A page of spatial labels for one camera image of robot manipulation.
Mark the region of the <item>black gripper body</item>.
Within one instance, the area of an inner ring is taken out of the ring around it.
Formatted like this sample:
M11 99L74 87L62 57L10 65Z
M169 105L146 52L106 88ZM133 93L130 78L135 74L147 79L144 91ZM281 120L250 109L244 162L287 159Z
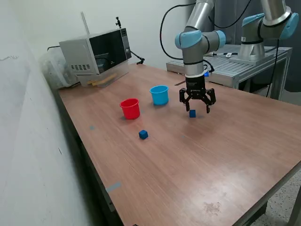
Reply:
M187 99L206 99L205 77L185 77Z

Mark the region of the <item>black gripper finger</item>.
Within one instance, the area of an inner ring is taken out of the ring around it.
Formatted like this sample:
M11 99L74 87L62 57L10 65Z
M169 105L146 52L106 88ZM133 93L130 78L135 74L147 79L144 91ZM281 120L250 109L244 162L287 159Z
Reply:
M210 113L210 107L211 105L214 105L216 102L216 96L214 89L207 89L205 91L205 94L203 96L203 102L206 104L206 112Z
M185 88L181 88L179 90L179 100L181 103L185 104L187 112L190 110L190 104L189 104L190 99L191 99L190 92L188 92L187 89Z

